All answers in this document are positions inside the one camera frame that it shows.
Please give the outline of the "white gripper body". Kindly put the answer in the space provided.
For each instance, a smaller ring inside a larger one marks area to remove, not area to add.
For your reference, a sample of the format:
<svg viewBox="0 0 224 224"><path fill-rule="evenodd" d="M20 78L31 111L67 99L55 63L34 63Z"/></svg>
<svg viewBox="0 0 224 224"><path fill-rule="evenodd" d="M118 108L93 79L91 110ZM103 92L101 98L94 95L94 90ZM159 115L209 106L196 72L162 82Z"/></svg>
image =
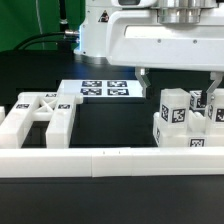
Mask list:
<svg viewBox="0 0 224 224"><path fill-rule="evenodd" d="M113 65L224 71L224 0L111 0Z"/></svg>

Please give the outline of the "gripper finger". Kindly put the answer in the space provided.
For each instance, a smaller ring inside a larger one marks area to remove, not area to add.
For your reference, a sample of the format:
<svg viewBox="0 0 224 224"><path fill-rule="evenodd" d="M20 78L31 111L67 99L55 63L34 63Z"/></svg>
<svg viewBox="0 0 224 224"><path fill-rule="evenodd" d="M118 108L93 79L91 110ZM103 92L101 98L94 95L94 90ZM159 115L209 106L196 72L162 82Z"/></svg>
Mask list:
<svg viewBox="0 0 224 224"><path fill-rule="evenodd" d="M212 94L215 89L220 85L224 78L224 72L211 72L210 80L212 81L211 85L206 91L202 91L201 94L201 103L203 105L208 105L212 101Z"/></svg>
<svg viewBox="0 0 224 224"><path fill-rule="evenodd" d="M149 70L143 67L136 67L135 68L135 77L139 81L142 87L142 95L147 97L147 89L151 85L149 78L148 78Z"/></svg>

